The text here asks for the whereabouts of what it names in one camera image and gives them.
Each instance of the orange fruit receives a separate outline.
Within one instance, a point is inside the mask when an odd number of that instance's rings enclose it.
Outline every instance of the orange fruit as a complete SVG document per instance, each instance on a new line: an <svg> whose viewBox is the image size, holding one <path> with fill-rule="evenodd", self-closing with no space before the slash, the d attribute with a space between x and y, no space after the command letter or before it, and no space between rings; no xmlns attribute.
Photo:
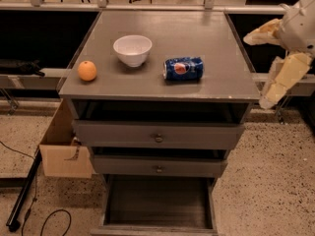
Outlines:
<svg viewBox="0 0 315 236"><path fill-rule="evenodd" d="M81 80L89 82L96 77L96 66L92 61L86 60L80 63L78 74Z"/></svg>

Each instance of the white bowl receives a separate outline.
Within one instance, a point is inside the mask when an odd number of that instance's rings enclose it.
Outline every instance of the white bowl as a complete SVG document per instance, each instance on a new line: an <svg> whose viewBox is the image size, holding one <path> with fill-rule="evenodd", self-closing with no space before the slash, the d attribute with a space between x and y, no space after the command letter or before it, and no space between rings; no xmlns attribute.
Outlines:
<svg viewBox="0 0 315 236"><path fill-rule="evenodd" d="M129 67L139 67L143 64L152 48L152 42L142 35L126 35L114 42L117 57Z"/></svg>

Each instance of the cardboard box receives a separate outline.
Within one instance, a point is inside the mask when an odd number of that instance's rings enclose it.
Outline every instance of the cardboard box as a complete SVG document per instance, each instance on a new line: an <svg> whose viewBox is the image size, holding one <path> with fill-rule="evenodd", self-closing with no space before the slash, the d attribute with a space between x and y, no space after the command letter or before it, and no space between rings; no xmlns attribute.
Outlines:
<svg viewBox="0 0 315 236"><path fill-rule="evenodd" d="M72 120L71 111L63 100L39 145L45 176L92 177L90 153L87 147L74 143Z"/></svg>

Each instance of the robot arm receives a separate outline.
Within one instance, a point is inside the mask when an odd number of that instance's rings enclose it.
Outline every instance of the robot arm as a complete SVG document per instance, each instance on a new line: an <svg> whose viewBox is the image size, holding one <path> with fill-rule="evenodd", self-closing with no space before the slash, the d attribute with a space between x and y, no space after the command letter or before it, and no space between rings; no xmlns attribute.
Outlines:
<svg viewBox="0 0 315 236"><path fill-rule="evenodd" d="M303 78L315 58L315 0L284 7L281 20L271 20L244 37L250 45L271 43L288 52L284 59L277 57L269 71L260 99L265 109L276 105Z"/></svg>

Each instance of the can label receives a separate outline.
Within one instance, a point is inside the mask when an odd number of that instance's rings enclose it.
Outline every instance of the can label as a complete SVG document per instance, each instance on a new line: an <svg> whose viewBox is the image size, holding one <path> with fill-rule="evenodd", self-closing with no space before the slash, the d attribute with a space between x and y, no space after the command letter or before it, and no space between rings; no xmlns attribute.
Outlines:
<svg viewBox="0 0 315 236"><path fill-rule="evenodd" d="M164 62L164 78L171 81L198 80L203 76L204 64L200 57L168 59Z"/></svg>

